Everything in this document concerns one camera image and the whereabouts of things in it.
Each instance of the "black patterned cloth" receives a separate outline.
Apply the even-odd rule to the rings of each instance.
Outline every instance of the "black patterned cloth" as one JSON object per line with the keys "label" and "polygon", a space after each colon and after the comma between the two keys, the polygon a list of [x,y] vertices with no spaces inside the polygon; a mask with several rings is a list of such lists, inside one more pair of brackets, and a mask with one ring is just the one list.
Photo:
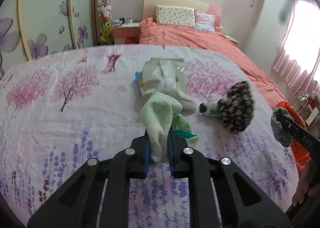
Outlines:
{"label": "black patterned cloth", "polygon": [[219,118],[228,131],[236,134],[248,127],[254,115],[254,101],[249,83],[236,83],[228,91],[227,97],[228,99],[218,101]]}

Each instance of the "sunlight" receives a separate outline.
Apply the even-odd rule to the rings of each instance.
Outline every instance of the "sunlight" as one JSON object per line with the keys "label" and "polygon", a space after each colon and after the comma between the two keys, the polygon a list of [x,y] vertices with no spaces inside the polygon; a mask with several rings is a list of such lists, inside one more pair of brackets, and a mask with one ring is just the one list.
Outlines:
{"label": "sunlight", "polygon": [[318,6],[299,1],[294,21],[284,45],[290,59],[297,60],[302,70],[311,72],[320,47],[320,10]]}

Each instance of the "screw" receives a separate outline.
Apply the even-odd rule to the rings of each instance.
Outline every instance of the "screw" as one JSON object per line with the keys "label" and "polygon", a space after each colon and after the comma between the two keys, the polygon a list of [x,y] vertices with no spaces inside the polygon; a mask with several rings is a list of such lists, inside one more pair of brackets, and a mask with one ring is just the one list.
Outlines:
{"label": "screw", "polygon": [[89,159],[88,160],[88,165],[89,166],[94,166],[97,165],[98,161],[95,158]]}
{"label": "screw", "polygon": [[193,153],[193,149],[192,148],[184,148],[183,153],[190,155]]}
{"label": "screw", "polygon": [[231,159],[229,159],[229,158],[222,158],[222,159],[221,159],[221,163],[222,163],[223,165],[230,165]]}
{"label": "screw", "polygon": [[134,153],[136,153],[136,151],[133,148],[128,148],[125,150],[125,154],[127,155],[133,155]]}

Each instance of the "orange bag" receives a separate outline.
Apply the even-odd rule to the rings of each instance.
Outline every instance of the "orange bag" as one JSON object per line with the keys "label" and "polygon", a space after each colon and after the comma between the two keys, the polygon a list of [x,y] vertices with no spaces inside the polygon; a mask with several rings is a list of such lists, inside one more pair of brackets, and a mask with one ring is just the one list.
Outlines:
{"label": "orange bag", "polygon": [[[294,122],[299,124],[304,129],[307,129],[302,117],[298,112],[288,103],[288,101],[281,101],[276,105],[276,108],[285,108],[290,116],[293,118]],[[290,147],[294,154],[296,160],[299,176],[301,175],[302,170],[304,169],[306,163],[311,159],[309,152],[296,140],[292,138]]]}

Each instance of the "pink headboard panel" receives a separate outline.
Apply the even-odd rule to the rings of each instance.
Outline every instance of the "pink headboard panel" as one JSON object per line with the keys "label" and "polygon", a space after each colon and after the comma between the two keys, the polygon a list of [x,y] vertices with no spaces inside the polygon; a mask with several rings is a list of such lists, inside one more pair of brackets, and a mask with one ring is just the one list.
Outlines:
{"label": "pink headboard panel", "polygon": [[216,21],[214,23],[215,27],[220,26],[220,18],[221,18],[221,7],[213,6],[209,4],[208,10],[206,12],[209,15],[214,15],[216,16]]}

